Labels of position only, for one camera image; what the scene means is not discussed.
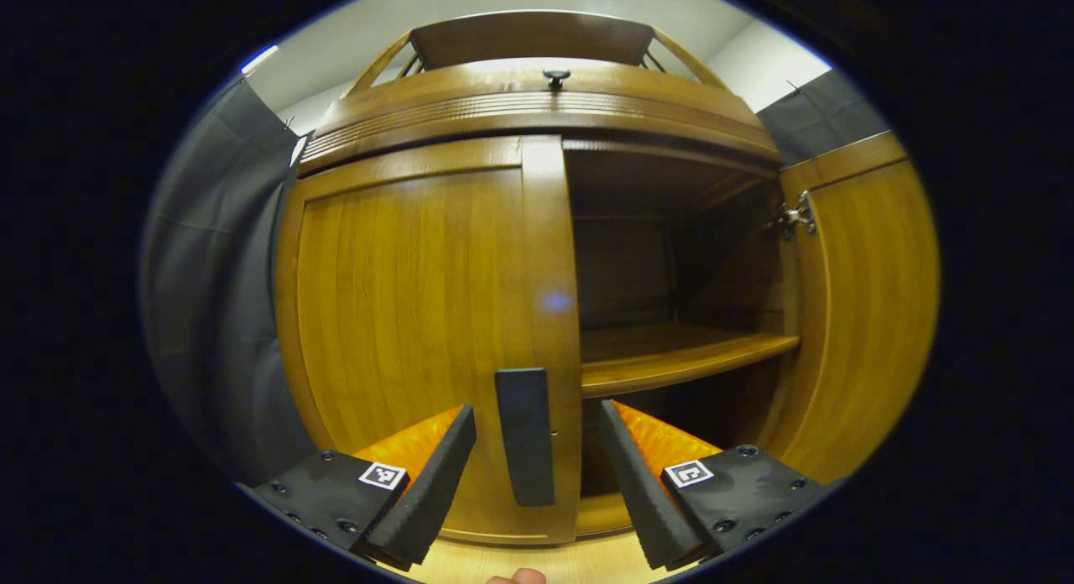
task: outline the screw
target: screw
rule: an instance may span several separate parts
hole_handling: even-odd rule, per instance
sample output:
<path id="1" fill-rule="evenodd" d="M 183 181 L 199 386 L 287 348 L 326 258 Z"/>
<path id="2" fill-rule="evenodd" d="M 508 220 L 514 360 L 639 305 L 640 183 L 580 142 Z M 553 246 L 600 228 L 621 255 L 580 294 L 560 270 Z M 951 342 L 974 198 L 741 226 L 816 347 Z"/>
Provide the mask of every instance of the screw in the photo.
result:
<path id="1" fill-rule="evenodd" d="M 712 526 L 712 529 L 715 529 L 716 531 L 723 534 L 725 531 L 730 531 L 735 529 L 735 526 L 737 525 L 738 522 L 736 520 L 720 520 L 716 522 L 716 525 Z"/>

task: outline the metal hinge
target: metal hinge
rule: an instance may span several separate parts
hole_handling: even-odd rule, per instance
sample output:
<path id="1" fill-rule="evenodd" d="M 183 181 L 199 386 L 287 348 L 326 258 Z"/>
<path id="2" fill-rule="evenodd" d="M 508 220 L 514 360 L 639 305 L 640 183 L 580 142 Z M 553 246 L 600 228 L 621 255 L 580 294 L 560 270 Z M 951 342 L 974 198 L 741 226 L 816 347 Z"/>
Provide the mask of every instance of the metal hinge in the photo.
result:
<path id="1" fill-rule="evenodd" d="M 786 202 L 782 203 L 780 208 L 775 210 L 775 220 L 766 223 L 764 229 L 781 229 L 784 240 L 794 240 L 795 224 L 804 225 L 806 233 L 809 233 L 810 236 L 816 235 L 816 221 L 813 221 L 813 209 L 810 209 L 808 190 L 798 194 L 797 208 L 789 209 Z"/>

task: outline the white wall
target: white wall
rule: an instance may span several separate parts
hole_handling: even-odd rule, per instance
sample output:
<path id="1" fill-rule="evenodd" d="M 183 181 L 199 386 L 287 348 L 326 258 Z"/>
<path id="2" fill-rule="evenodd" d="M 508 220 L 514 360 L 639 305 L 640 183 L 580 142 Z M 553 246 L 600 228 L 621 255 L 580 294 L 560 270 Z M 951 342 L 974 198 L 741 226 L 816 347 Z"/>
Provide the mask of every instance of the white wall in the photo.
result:
<path id="1" fill-rule="evenodd" d="M 727 88 L 757 113 L 828 72 L 831 65 L 759 19 L 751 21 L 709 60 Z"/>
<path id="2" fill-rule="evenodd" d="M 377 79 L 374 81 L 374 87 L 395 78 L 395 75 L 398 75 L 398 71 L 400 68 L 389 68 L 388 71 L 381 72 L 377 76 Z M 347 90 L 350 83 L 352 81 L 347 81 L 336 87 L 329 88 L 329 90 L 322 90 L 321 93 L 311 94 L 309 98 L 303 99 L 302 102 L 292 103 L 292 105 L 288 105 L 285 110 L 280 110 L 276 115 L 280 121 L 285 122 L 288 121 L 288 118 L 294 117 L 294 120 L 291 121 L 291 130 L 295 134 L 311 132 L 311 130 L 317 129 L 329 106 L 336 99 L 339 99 L 339 96 L 343 94 L 343 91 Z"/>

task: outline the ceiling light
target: ceiling light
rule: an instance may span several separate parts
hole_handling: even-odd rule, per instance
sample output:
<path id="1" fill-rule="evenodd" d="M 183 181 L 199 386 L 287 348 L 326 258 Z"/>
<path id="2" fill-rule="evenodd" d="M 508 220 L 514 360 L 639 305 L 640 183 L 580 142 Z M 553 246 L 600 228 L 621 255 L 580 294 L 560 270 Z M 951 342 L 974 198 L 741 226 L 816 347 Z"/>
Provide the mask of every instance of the ceiling light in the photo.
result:
<path id="1" fill-rule="evenodd" d="M 245 75 L 249 75 L 250 71 L 252 71 L 252 69 L 256 68 L 258 63 L 261 63 L 265 59 L 268 59 L 268 57 L 276 52 L 279 52 L 279 47 L 276 45 L 272 45 L 271 48 L 264 49 L 264 52 L 261 52 L 261 56 L 255 57 L 255 59 L 250 60 L 250 63 L 243 65 L 243 73 Z"/>

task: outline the cabinet door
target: cabinet door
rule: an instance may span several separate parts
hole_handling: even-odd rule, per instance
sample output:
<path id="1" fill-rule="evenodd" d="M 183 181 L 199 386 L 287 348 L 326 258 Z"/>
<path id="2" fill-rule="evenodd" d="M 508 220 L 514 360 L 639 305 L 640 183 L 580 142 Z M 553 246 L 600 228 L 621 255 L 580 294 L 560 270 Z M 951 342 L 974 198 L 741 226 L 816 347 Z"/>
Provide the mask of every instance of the cabinet door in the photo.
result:
<path id="1" fill-rule="evenodd" d="M 318 447 L 352 453 L 461 404 L 477 443 L 452 538 L 575 538 L 581 391 L 558 136 L 456 141 L 296 182 L 276 271 L 284 365 Z M 548 374 L 555 505 L 516 505 L 494 375 Z"/>
<path id="2" fill-rule="evenodd" d="M 809 191 L 816 235 L 795 231 L 801 346 L 760 443 L 823 482 L 857 469 L 895 426 L 925 367 L 939 304 L 931 210 L 889 132 L 781 176 Z"/>

